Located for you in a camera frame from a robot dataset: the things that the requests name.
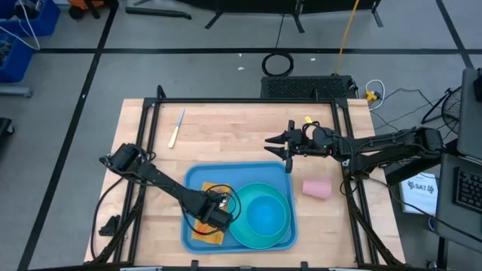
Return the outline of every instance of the teal bowl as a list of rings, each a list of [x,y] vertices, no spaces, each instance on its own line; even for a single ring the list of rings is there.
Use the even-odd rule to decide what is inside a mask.
[[[291,223],[288,200],[283,194],[264,183],[247,184],[236,193],[242,209],[238,219],[229,227],[233,237],[253,249],[267,249],[281,242]],[[228,210],[235,207],[234,200],[231,200]]]

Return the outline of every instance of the fan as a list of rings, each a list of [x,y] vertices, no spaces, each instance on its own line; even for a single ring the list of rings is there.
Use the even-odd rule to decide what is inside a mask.
[[[442,117],[445,125],[449,129],[457,134],[459,132],[459,114],[460,114],[460,99],[462,95],[462,87],[458,87],[455,90],[448,89],[445,91],[445,95],[438,100],[436,104],[430,108],[429,112],[422,118],[421,124],[428,123],[429,121],[436,120]],[[437,117],[427,117],[440,105],[442,104],[442,112]]]

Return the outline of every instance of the gray floor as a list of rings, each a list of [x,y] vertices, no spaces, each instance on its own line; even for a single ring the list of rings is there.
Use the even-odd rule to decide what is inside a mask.
[[[466,48],[481,49],[477,0],[444,0]],[[192,20],[116,14],[106,48],[273,47],[281,23],[279,15],[224,14],[210,29],[204,25],[211,11],[163,1],[159,7],[187,11]],[[347,41],[350,48],[454,49],[455,43],[435,0],[382,0],[378,28],[372,15],[360,11]],[[108,12],[95,20],[73,21],[63,9],[56,32],[42,38],[44,48],[95,48]],[[306,15],[307,31],[297,33],[292,17],[283,23],[280,47],[339,47],[349,12]],[[259,97],[264,54],[103,54],[93,79],[72,146],[38,241],[30,268],[80,264],[84,259],[93,209],[99,198],[105,169],[97,162],[110,150],[122,100],[153,96],[162,84],[169,97]],[[334,72],[334,54],[294,54],[292,75],[328,75]],[[471,55],[475,67],[481,55]],[[52,175],[79,93],[92,62],[90,54],[35,54],[26,78],[18,85],[34,90],[31,99],[0,97],[0,116],[14,120],[17,133],[0,157],[0,261],[2,270],[17,268],[44,192]],[[283,59],[269,62],[270,70],[286,67]],[[453,55],[357,55],[343,58],[341,73],[352,75],[361,90],[370,79],[380,79],[387,94],[398,88],[420,89],[431,101],[448,87],[458,87],[465,68]],[[379,90],[376,84],[372,89]],[[377,113],[394,120],[426,101],[418,93],[399,91]],[[419,125],[429,106],[392,124]],[[373,116],[375,127],[383,122]],[[439,127],[441,120],[427,126]],[[377,133],[391,131],[390,127]],[[441,128],[442,136],[448,133]],[[449,134],[446,141],[453,139]],[[394,204],[407,262],[425,266],[434,260],[438,238],[426,229],[426,219],[401,213]],[[480,269],[480,255],[450,245],[449,266],[454,270]]]

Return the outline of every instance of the wooden tabletop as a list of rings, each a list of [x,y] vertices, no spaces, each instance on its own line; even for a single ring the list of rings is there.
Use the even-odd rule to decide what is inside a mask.
[[[185,115],[173,149],[169,140],[185,108]],[[122,143],[135,143],[141,99],[126,99],[120,113],[112,151]],[[349,113],[356,138],[373,136],[374,129],[368,106],[364,100],[349,100]],[[305,116],[318,120],[323,126],[334,128],[329,105],[320,104],[163,104],[160,109],[157,134],[154,140],[153,163],[176,181],[183,183],[186,171],[198,163],[243,161],[273,161],[277,157],[263,149],[264,140],[279,135],[294,120],[300,127]],[[147,144],[147,127],[143,147]],[[372,177],[385,180],[383,171],[376,169]],[[305,179],[327,178],[332,182],[332,195],[327,200],[301,193]],[[298,223],[296,244],[286,251],[239,254],[191,254],[181,243],[182,215],[178,202],[156,187],[147,189],[142,225],[137,246],[136,265],[188,266],[198,260],[201,266],[300,266],[307,261],[312,267],[355,266],[352,231],[346,197],[340,194],[342,181],[340,164],[332,158],[295,157],[291,174]],[[107,171],[102,193],[118,176]],[[97,229],[112,215],[122,212],[127,182],[119,184],[104,199],[99,210]],[[365,190],[375,232],[386,247],[402,262],[404,254],[398,235],[389,192],[383,185],[365,181]],[[364,257],[369,260],[366,235],[360,228]],[[128,240],[123,257],[127,259]],[[110,240],[96,234],[98,254]],[[87,248],[86,260],[90,260]]]

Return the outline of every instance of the pink cup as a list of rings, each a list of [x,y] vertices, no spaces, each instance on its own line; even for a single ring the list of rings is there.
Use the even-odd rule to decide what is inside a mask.
[[[305,195],[327,199],[331,196],[331,180],[319,179],[303,181],[302,192]]]

